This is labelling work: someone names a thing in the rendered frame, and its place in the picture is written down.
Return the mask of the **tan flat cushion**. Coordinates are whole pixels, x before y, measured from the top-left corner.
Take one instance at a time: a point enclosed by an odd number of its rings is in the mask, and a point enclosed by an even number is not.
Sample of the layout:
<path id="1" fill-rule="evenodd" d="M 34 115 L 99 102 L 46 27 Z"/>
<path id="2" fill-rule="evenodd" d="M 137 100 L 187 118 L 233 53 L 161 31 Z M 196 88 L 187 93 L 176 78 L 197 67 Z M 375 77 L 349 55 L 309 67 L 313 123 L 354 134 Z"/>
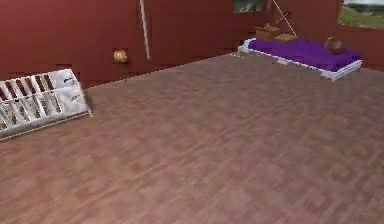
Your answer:
<path id="1" fill-rule="evenodd" d="M 289 43 L 297 40 L 298 37 L 293 34 L 281 33 L 280 35 L 276 36 L 275 39 L 281 43 Z"/>

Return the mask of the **white bed with purple cover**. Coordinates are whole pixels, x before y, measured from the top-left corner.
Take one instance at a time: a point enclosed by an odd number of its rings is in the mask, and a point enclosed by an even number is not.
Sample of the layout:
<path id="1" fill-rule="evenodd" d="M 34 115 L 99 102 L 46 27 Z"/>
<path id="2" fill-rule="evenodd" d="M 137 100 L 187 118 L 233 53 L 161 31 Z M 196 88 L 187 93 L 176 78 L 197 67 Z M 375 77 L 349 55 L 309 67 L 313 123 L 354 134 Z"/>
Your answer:
<path id="1" fill-rule="evenodd" d="M 341 54 L 334 55 L 319 43 L 301 39 L 282 43 L 277 40 L 250 38 L 246 39 L 238 50 L 270 56 L 280 64 L 292 63 L 318 70 L 323 77 L 332 81 L 358 70 L 363 63 L 357 51 L 345 49 Z"/>

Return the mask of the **pale long stick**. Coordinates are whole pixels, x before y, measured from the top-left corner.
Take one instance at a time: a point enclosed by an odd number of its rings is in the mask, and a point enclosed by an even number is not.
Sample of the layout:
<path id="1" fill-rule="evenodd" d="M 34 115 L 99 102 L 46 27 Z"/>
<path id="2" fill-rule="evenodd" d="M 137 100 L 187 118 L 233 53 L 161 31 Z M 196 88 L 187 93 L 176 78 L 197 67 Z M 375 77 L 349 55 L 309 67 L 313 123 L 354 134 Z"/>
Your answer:
<path id="1" fill-rule="evenodd" d="M 287 12 L 283 12 L 282 9 L 280 8 L 280 6 L 278 5 L 277 1 L 276 0 L 272 0 L 274 6 L 277 8 L 277 10 L 279 11 L 279 13 L 281 14 L 281 18 L 278 19 L 276 21 L 276 24 L 281 22 L 282 20 L 284 20 L 286 22 L 286 24 L 288 25 L 290 31 L 292 32 L 293 35 L 297 36 L 294 28 L 292 27 L 292 25 L 290 24 L 289 20 L 288 20 L 288 16 L 290 15 L 290 11 L 287 11 Z"/>

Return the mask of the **white slatted shelf unit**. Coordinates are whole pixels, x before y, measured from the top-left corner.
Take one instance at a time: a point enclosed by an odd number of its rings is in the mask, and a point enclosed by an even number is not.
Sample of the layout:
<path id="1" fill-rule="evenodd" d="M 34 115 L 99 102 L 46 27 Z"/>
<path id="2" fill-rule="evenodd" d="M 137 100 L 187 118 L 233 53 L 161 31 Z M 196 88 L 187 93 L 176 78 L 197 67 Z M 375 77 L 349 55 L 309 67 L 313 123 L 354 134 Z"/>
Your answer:
<path id="1" fill-rule="evenodd" d="M 71 69 L 0 81 L 0 141 L 89 114 Z"/>

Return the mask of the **window with green view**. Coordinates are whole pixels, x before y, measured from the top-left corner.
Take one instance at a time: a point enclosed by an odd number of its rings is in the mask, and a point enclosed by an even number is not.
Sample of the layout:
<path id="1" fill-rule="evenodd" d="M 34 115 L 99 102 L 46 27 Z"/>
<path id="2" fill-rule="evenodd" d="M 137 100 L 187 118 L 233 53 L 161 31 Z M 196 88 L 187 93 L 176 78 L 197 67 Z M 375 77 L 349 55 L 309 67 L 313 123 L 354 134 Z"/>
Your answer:
<path id="1" fill-rule="evenodd" d="M 384 0 L 343 0 L 337 23 L 384 30 Z"/>

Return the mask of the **green framed wall picture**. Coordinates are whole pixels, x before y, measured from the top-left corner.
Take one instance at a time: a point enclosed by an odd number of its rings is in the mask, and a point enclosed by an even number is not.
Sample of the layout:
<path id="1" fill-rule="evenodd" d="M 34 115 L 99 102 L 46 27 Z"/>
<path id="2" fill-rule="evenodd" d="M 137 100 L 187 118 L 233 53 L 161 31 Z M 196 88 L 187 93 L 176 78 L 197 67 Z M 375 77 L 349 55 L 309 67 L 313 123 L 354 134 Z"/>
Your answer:
<path id="1" fill-rule="evenodd" d="M 262 9 L 263 0 L 234 0 L 233 13 L 242 14 L 257 12 Z"/>

